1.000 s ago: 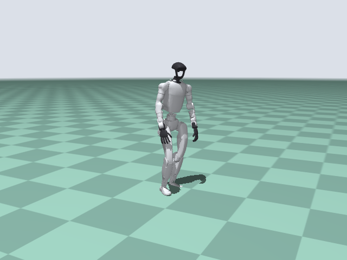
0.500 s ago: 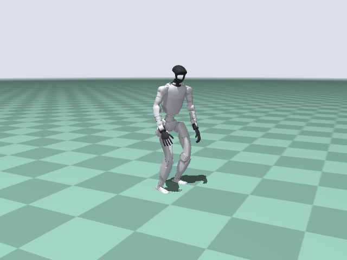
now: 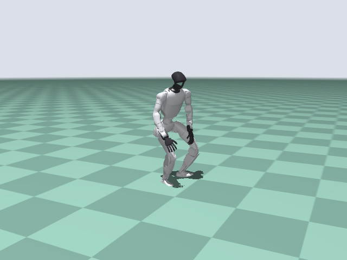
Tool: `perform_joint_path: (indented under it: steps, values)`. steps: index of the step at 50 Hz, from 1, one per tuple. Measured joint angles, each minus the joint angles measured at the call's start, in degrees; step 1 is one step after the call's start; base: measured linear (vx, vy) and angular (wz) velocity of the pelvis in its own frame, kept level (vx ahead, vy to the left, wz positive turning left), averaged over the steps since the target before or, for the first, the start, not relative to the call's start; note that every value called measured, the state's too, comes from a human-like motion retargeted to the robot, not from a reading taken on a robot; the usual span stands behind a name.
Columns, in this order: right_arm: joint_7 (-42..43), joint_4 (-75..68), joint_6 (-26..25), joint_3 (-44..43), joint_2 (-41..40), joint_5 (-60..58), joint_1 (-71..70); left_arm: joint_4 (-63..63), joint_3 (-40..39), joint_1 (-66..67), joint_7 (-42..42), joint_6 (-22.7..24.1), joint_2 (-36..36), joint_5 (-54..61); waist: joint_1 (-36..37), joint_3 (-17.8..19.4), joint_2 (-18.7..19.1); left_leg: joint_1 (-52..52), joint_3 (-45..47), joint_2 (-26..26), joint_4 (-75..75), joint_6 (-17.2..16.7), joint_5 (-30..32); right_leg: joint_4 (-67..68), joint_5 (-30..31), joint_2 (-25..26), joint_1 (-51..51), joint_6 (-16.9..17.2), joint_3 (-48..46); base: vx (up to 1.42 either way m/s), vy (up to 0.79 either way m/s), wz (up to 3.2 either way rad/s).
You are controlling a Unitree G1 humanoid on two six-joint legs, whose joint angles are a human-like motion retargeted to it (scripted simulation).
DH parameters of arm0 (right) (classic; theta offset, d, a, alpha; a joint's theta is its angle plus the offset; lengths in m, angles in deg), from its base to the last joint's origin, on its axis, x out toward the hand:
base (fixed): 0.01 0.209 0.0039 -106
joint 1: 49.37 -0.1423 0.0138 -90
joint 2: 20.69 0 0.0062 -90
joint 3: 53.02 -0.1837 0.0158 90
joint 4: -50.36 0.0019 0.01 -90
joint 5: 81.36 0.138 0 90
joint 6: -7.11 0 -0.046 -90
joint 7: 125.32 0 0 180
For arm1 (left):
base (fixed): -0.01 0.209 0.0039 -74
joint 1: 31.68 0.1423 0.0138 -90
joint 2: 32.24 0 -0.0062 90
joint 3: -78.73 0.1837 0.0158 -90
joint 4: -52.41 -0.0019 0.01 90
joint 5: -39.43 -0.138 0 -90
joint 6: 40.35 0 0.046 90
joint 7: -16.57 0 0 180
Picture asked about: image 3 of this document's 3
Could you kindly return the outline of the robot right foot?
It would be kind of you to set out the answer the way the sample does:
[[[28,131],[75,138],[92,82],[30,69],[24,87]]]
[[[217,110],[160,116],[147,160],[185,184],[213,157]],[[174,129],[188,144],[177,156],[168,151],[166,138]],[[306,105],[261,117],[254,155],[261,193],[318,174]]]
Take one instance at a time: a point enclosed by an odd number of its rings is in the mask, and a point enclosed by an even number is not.
[[[162,182],[162,180],[161,180],[161,182]],[[171,182],[169,182],[167,179],[164,180],[162,183],[165,184],[165,185],[167,185],[167,186],[174,186],[174,184],[171,183]]]

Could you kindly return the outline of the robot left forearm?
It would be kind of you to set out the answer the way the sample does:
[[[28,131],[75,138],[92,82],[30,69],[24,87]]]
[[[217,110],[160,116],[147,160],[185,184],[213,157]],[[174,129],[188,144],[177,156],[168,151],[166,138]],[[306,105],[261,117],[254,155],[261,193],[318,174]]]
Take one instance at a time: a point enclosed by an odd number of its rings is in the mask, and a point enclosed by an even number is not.
[[[191,129],[192,129],[192,116],[193,116],[193,113],[192,113],[192,106],[191,106],[191,113],[186,114],[187,125],[190,125]],[[186,126],[186,129],[187,129],[187,126]]]

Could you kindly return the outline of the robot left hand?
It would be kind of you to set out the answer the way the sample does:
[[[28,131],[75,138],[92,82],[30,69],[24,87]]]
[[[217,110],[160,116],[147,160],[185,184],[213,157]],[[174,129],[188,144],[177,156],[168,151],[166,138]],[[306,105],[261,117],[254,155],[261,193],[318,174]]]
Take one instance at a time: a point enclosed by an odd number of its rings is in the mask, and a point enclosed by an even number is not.
[[[193,129],[190,128],[190,125],[187,125],[187,131],[189,132],[188,137],[190,137],[189,142],[187,142],[188,145],[191,145],[194,142],[194,135],[193,135]],[[188,139],[187,137],[187,139]]]

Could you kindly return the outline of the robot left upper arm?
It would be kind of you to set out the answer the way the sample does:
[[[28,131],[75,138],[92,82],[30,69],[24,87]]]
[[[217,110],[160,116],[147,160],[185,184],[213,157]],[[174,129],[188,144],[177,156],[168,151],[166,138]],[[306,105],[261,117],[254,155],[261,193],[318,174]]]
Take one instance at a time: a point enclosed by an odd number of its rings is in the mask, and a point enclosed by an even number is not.
[[[191,92],[185,88],[184,88],[184,91],[185,91],[184,101],[186,104],[186,106],[184,108],[185,108],[185,112],[189,113],[189,112],[191,112]]]

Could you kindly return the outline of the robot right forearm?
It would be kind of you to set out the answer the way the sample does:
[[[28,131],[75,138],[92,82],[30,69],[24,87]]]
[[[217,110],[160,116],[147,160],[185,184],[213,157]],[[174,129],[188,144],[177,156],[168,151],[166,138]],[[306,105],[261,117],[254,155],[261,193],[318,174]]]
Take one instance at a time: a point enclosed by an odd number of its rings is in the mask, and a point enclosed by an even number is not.
[[[167,134],[165,133],[165,129],[163,128],[162,121],[160,120],[160,115],[158,113],[155,113],[153,115],[153,120],[158,129],[158,133],[162,135],[162,137],[167,136]]]

